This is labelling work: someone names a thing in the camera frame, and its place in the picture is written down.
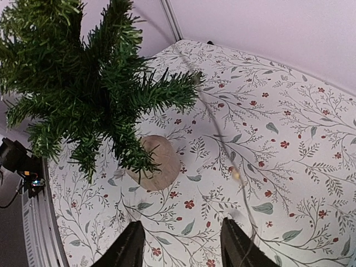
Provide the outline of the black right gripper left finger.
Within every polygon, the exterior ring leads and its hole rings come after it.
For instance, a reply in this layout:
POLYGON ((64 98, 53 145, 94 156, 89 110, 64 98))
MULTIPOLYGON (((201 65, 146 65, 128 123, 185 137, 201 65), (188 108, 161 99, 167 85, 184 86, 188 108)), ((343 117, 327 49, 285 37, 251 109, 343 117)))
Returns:
POLYGON ((133 221, 92 267, 142 267, 144 245, 144 227, 133 221))

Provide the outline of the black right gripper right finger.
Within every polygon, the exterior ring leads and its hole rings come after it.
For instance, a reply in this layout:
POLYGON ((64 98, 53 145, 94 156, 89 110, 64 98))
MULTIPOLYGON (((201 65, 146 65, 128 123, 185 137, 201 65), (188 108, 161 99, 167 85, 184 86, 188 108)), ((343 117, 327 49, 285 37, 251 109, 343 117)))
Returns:
POLYGON ((223 267, 277 267, 233 220, 225 217, 220 233, 223 267))

